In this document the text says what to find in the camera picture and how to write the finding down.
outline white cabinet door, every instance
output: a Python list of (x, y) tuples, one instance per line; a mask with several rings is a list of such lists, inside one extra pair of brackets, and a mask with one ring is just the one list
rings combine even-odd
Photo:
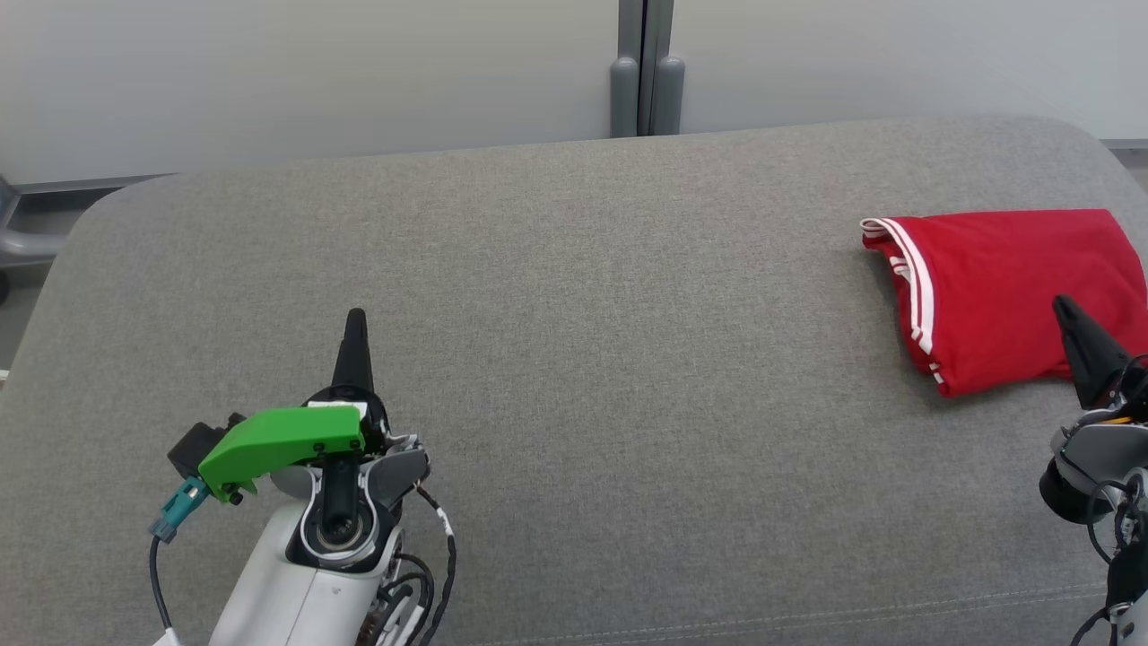
[(0, 3), (13, 184), (606, 137), (618, 0)]
[(1029, 112), (1148, 138), (1145, 0), (676, 0), (682, 132)]

